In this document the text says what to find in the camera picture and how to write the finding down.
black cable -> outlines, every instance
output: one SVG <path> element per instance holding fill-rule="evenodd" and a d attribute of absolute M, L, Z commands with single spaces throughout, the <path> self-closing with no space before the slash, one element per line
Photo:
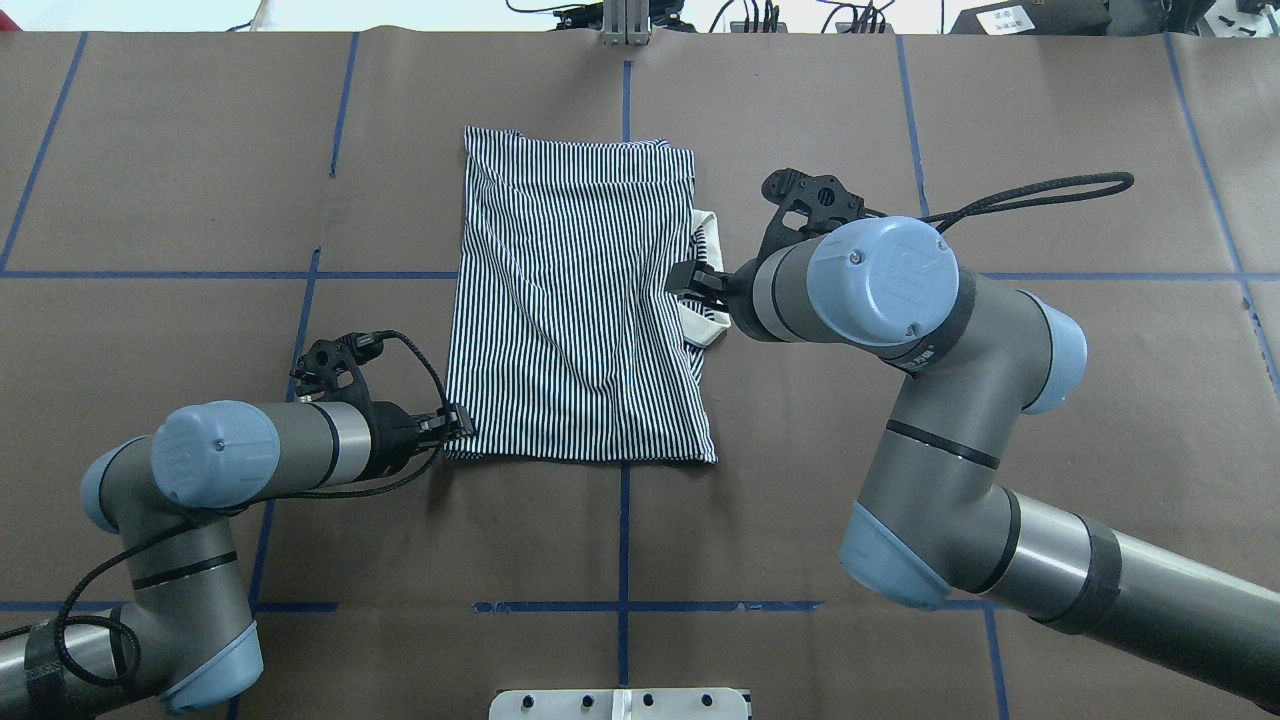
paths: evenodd
<path fill-rule="evenodd" d="M 707 32 L 716 32 L 716 26 L 719 24 L 721 17 L 724 15 L 724 10 L 728 10 L 728 6 L 732 5 L 732 4 L 733 4 L 733 0 L 724 0 L 724 4 L 721 5 L 719 12 L 716 13 L 716 19 L 712 20 L 712 26 L 709 28 L 707 28 Z"/>
<path fill-rule="evenodd" d="M 421 478 L 422 473 L 426 473 L 431 468 L 431 465 L 435 462 L 435 456 L 439 455 L 439 454 L 440 454 L 440 446 L 435 446 L 435 450 L 431 451 L 431 455 L 429 455 L 426 457 L 426 462 L 422 462 L 422 465 L 419 466 L 419 469 L 416 469 L 412 473 L 404 475 L 403 478 L 396 480 L 394 483 L 385 484 L 385 486 L 381 486 L 381 487 L 369 488 L 369 489 L 337 491 L 337 492 L 315 492 L 315 491 L 296 492 L 293 495 L 282 495 L 280 498 L 282 500 L 283 498 L 349 500 L 349 498 L 353 498 L 353 497 L 372 497 L 375 495 L 383 495 L 383 493 L 390 492 L 393 489 L 399 489 L 399 488 L 402 488 L 402 487 L 412 483 L 413 480 Z"/>
<path fill-rule="evenodd" d="M 5 632 L 0 633 L 0 642 L 4 642 L 6 639 L 9 639 L 9 638 L 15 638 L 18 635 L 26 635 L 27 633 L 31 632 L 31 628 L 33 628 L 33 625 L 23 625 L 22 628 L 14 628 L 12 630 L 5 630 Z"/>
<path fill-rule="evenodd" d="M 845 8 L 852 9 L 854 10 L 854 19 L 855 20 L 858 19 L 858 5 L 854 5 L 852 3 L 828 3 L 827 0 L 818 0 L 818 1 L 822 3 L 823 5 L 835 5 L 836 6 L 836 9 L 833 9 L 831 12 L 831 14 L 827 15 L 827 22 L 822 23 L 822 29 L 818 31 L 819 35 L 827 32 L 827 26 L 831 24 L 832 18 L 835 18 L 836 13 L 844 10 Z"/>
<path fill-rule="evenodd" d="M 982 200 L 975 200 L 959 210 L 951 213 L 940 213 L 937 215 L 927 215 L 920 218 L 925 223 L 938 223 L 937 231 L 946 232 L 951 225 L 959 223 L 964 218 L 970 215 L 986 215 L 989 213 L 1004 213 L 1006 210 L 1016 210 L 1019 208 L 1036 208 L 1039 205 L 1059 205 L 1062 202 L 1079 202 L 1082 200 L 1093 200 L 1096 197 L 1106 197 L 1108 195 L 1115 195 L 1117 192 L 1124 192 L 1133 187 L 1133 173 L 1094 173 L 1089 176 L 1071 176 L 1068 178 L 1057 178 L 1044 182 L 1038 182 L 1033 184 L 1024 184 L 1023 187 L 1015 187 L 1012 190 L 1006 190 L 1004 192 L 997 192 L 996 195 L 988 195 Z M 1051 197 L 1032 197 L 1029 200 L 1019 200 L 1016 202 L 1009 202 L 1016 197 L 1027 197 L 1029 195 L 1039 195 L 1042 192 L 1050 192 L 1052 190 L 1062 190 L 1066 187 L 1080 187 L 1088 184 L 1102 184 L 1111 183 L 1108 187 L 1102 187 L 1098 190 L 1091 190 L 1088 192 L 1070 192 L 1066 195 L 1053 195 Z"/>
<path fill-rule="evenodd" d="M 867 9 L 864 9 L 863 14 L 856 18 L 858 32 L 864 32 L 868 24 L 872 22 L 874 14 L 878 12 L 879 10 L 876 9 L 876 3 L 873 0 L 867 0 Z"/>
<path fill-rule="evenodd" d="M 84 575 L 81 579 L 79 583 L 76 584 L 70 594 L 67 596 L 67 600 L 63 601 L 61 607 L 58 609 L 58 615 L 54 616 L 54 646 L 58 650 L 58 660 L 61 662 L 63 667 L 65 667 L 68 671 L 70 671 L 72 675 L 76 675 L 81 680 L 84 680 L 86 683 L 91 685 L 97 685 L 100 688 L 124 685 L 132 682 L 134 676 L 137 676 L 138 666 L 141 665 L 142 661 L 142 643 L 138 642 L 138 634 L 133 632 L 133 628 L 125 625 L 124 623 L 120 623 L 119 620 L 111 620 L 110 618 L 102 618 L 100 615 L 72 616 L 72 609 L 76 607 L 76 602 L 79 600 L 79 596 L 84 592 L 84 588 L 87 588 L 90 583 L 96 580 L 102 573 L 106 573 L 111 568 L 115 568 L 120 562 L 124 562 L 125 560 L 133 557 L 140 552 L 151 550 L 152 547 L 163 543 L 164 541 L 178 537 L 182 533 L 186 533 L 192 529 L 195 529 L 195 525 L 183 523 L 177 528 L 165 530 L 164 533 L 160 533 L 159 536 L 141 544 L 136 544 L 125 550 L 124 552 L 111 557 L 110 560 L 102 562 L 97 568 L 93 568 L 92 570 L 88 571 L 87 575 Z M 124 638 L 125 644 L 128 644 L 129 650 L 133 652 L 133 665 L 125 667 L 124 671 L 116 675 L 115 678 L 104 678 L 101 675 L 95 675 L 83 665 L 76 662 L 76 659 L 72 657 L 70 651 L 67 650 L 67 628 L 69 628 L 70 625 L 95 625 L 99 628 L 106 628 L 109 633 L 119 633 Z M 15 638 L 18 635 L 27 634 L 31 632 L 31 629 L 32 625 L 5 630 L 4 633 L 0 633 L 0 641 L 6 641 L 9 638 Z"/>
<path fill-rule="evenodd" d="M 440 374 L 435 372 L 435 366 L 431 365 L 431 361 L 426 359 L 426 355 L 424 355 L 422 351 L 419 350 L 416 345 L 413 345 L 412 340 L 410 340 L 404 333 L 399 331 L 379 331 L 372 334 L 379 340 L 398 340 L 402 343 L 404 343 L 404 347 L 407 347 L 408 351 L 413 354 L 413 357 L 417 357 L 417 361 L 421 363 L 422 366 L 426 368 L 428 374 L 431 375 L 431 382 L 435 384 L 435 392 L 440 396 L 440 407 L 449 406 L 449 398 L 444 392 L 444 382 L 440 380 Z M 428 456 L 426 461 L 422 462 L 421 466 L 419 466 L 408 475 L 404 475 L 403 478 L 390 484 L 380 486 L 376 488 L 357 489 L 357 491 L 296 492 L 292 495 L 283 495 L 280 497 L 306 498 L 306 500 L 332 500 L 332 498 L 372 497 L 375 495 L 383 495 L 384 492 L 390 492 L 393 489 L 402 488 L 408 483 L 421 478 L 422 474 L 426 473 L 428 469 L 430 469 L 431 465 L 435 462 L 435 459 L 439 454 L 440 454 L 440 446 L 435 446 L 435 448 L 431 450 L 431 455 Z"/>
<path fill-rule="evenodd" d="M 506 0 L 507 9 L 512 13 L 550 13 L 552 10 L 571 10 L 573 8 L 585 8 L 586 5 L 581 3 L 571 3 L 568 5 L 556 5 L 554 8 L 538 8 L 538 9 L 525 9 L 525 8 L 512 8 L 511 0 Z"/>

black band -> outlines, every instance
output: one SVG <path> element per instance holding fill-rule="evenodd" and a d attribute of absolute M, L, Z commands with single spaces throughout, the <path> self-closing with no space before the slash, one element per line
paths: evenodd
<path fill-rule="evenodd" d="M 1027 297 L 1030 299 L 1032 302 L 1036 304 L 1036 309 L 1041 311 L 1041 318 L 1044 318 L 1044 334 L 1046 337 L 1048 337 L 1048 370 L 1044 373 L 1044 382 L 1041 383 L 1041 388 L 1036 391 L 1036 396 L 1032 398 L 1030 402 L 1023 405 L 1023 410 L 1027 410 L 1032 405 L 1036 405 L 1036 401 L 1039 400 L 1039 396 L 1044 395 L 1044 388 L 1048 387 L 1048 379 L 1050 377 L 1053 375 L 1053 357 L 1057 357 L 1057 354 L 1053 352 L 1053 325 L 1052 323 L 1048 322 L 1048 315 L 1044 314 L 1044 306 L 1041 305 L 1038 300 L 1036 300 L 1034 295 L 1027 292 L 1025 290 L 1019 290 L 1018 292 L 1025 295 Z"/>
<path fill-rule="evenodd" d="M 795 331 L 795 328 L 787 324 L 787 319 L 782 316 L 782 310 L 778 309 L 778 270 L 782 269 L 782 264 L 787 261 L 787 255 L 791 255 L 791 252 L 796 247 L 799 246 L 792 245 L 791 247 L 783 250 L 782 252 L 785 252 L 786 255 L 783 255 L 782 259 L 778 260 L 778 264 L 774 265 L 773 268 L 773 277 L 769 278 L 769 304 L 773 305 L 773 316 L 777 318 L 780 323 L 782 323 L 782 327 L 786 328 L 788 333 L 799 337 L 800 340 L 805 340 L 800 333 Z"/>
<path fill-rule="evenodd" d="M 969 327 L 969 318 L 973 318 L 973 306 L 977 299 L 978 281 L 974 278 L 973 270 L 960 268 L 960 290 L 956 292 L 956 304 L 938 325 L 938 329 L 920 338 L 920 342 L 911 346 L 911 350 L 905 355 L 884 359 L 884 363 L 910 374 L 942 360 L 960 342 L 960 337 Z"/>
<path fill-rule="evenodd" d="M 902 437 L 909 437 L 916 442 L 923 442 L 924 445 L 936 447 L 943 452 L 950 452 L 951 455 L 975 462 L 983 468 L 991 468 L 992 470 L 1000 468 L 1000 457 L 987 455 L 980 450 L 974 450 L 968 445 L 960 445 L 959 442 L 947 439 L 942 436 L 936 436 L 929 430 L 922 430 L 915 425 L 908 425 L 906 423 L 890 419 L 890 421 L 884 425 L 884 429 L 895 432 Z"/>
<path fill-rule="evenodd" d="M 228 562 L 236 562 L 238 557 L 236 551 L 225 552 L 218 557 L 210 557 L 207 560 L 201 560 L 200 562 L 192 562 L 191 565 L 183 565 L 182 568 L 175 568 L 165 573 L 157 573 L 155 575 L 147 575 L 146 578 L 138 578 L 133 580 L 133 589 L 141 591 L 150 587 L 159 585 L 160 583 L 168 583 L 170 580 L 178 580 L 186 578 L 187 575 L 195 575 L 196 573 L 204 573 L 205 570 L 212 570 L 220 565 L 227 565 Z"/>
<path fill-rule="evenodd" d="M 123 605 L 113 607 L 110 615 L 111 620 L 120 623 L 122 610 L 124 610 Z M 129 660 L 124 657 L 124 643 L 120 642 L 120 638 L 123 638 L 124 634 L 116 632 L 108 632 L 106 634 L 108 637 L 111 638 L 111 665 L 115 666 L 115 676 L 123 678 L 124 673 L 128 671 L 129 669 Z M 133 662 L 137 662 L 138 660 L 140 659 L 134 657 Z M 137 702 L 147 697 L 146 693 L 138 691 L 138 685 L 133 680 L 125 682 L 123 685 L 120 685 L 120 689 L 124 691 L 124 697 L 129 702 Z"/>
<path fill-rule="evenodd" d="M 333 424 L 333 418 L 329 416 L 329 413 L 325 413 L 325 409 L 319 405 L 312 405 L 312 407 L 320 411 L 320 416 L 324 418 L 325 423 L 329 423 L 329 437 L 333 439 L 333 452 L 329 454 L 329 469 L 324 471 L 324 478 L 311 487 L 311 489 L 316 489 L 319 487 L 324 487 L 324 484 L 329 482 L 329 478 L 333 477 L 333 469 L 338 466 L 338 455 L 342 446 L 338 445 L 338 425 Z"/>
<path fill-rule="evenodd" d="M 1089 575 L 1080 594 L 1057 618 L 1036 620 L 1068 635 L 1079 635 L 1093 629 L 1106 618 L 1120 597 L 1120 541 L 1115 532 L 1094 520 L 1076 515 L 1089 533 Z"/>
<path fill-rule="evenodd" d="M 991 575 L 978 588 L 968 591 L 974 594 L 989 591 L 996 587 L 1000 578 L 1005 577 L 1005 570 L 1009 569 L 1009 564 L 1014 561 L 1014 552 L 1018 551 L 1018 538 L 1023 533 L 1023 507 L 1018 503 L 1018 496 L 1010 492 L 1009 488 L 1000 489 L 1005 491 L 1005 495 L 1009 496 L 1009 537 L 1005 538 L 1005 551 L 1000 553 L 1000 562 L 996 564 L 996 569 L 991 571 Z"/>
<path fill-rule="evenodd" d="M 81 712 L 67 692 L 63 664 L 54 643 L 54 623 L 45 620 L 27 635 L 22 669 L 27 676 L 27 697 L 36 712 L 35 720 L 92 720 Z"/>

black and white striped fabric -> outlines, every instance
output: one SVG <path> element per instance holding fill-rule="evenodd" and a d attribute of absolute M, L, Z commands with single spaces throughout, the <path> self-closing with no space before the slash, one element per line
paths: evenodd
<path fill-rule="evenodd" d="M 453 457 L 716 461 L 667 270 L 696 251 L 694 156 L 467 128 Z"/>

